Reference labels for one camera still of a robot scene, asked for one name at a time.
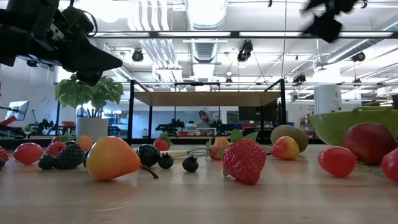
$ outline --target wooden shelf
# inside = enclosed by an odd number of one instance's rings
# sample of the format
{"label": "wooden shelf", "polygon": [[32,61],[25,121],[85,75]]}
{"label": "wooden shelf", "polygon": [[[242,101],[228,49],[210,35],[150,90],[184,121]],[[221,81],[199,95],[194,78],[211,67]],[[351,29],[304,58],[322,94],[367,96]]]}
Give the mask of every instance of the wooden shelf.
{"label": "wooden shelf", "polygon": [[149,106],[264,106],[279,92],[136,92],[134,97]]}

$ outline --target table surface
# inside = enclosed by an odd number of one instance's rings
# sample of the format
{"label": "table surface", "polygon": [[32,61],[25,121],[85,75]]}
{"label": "table surface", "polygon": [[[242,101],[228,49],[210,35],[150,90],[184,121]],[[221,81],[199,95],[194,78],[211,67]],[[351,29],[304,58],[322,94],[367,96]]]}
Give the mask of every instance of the table surface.
{"label": "table surface", "polygon": [[[186,149],[194,146],[179,146]],[[0,172],[0,219],[5,223],[397,223],[398,185],[357,166],[336,179],[317,163],[325,145],[297,161],[267,157],[257,185],[222,175],[220,161],[199,158],[196,173],[182,159],[112,182],[96,182],[83,166],[41,171],[11,159]]]}

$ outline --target green bowl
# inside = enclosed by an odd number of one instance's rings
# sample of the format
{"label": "green bowl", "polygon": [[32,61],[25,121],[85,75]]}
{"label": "green bowl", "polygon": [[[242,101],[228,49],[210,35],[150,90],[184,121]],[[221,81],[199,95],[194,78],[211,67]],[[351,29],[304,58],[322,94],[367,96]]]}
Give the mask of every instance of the green bowl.
{"label": "green bowl", "polygon": [[382,124],[398,137],[398,110],[391,106],[362,106],[352,111],[316,114],[310,116],[310,122],[317,136],[331,146],[343,146],[347,130],[365,122]]}

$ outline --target kiwi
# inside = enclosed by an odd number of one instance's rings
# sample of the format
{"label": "kiwi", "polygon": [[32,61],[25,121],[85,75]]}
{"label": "kiwi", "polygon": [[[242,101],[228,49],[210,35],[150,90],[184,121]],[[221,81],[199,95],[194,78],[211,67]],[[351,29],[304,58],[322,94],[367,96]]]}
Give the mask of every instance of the kiwi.
{"label": "kiwi", "polygon": [[299,128],[290,125],[280,125],[271,133],[271,142],[274,144],[280,137],[288,136],[298,144],[298,149],[303,152],[308,146],[308,136]]}

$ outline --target white pot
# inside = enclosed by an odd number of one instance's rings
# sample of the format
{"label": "white pot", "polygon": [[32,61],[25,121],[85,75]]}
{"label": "white pot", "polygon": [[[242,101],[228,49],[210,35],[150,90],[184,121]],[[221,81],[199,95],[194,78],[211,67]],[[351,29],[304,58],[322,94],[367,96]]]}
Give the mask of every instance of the white pot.
{"label": "white pot", "polygon": [[108,135],[109,119],[102,118],[77,118],[76,138],[88,136],[93,142],[100,137]]}

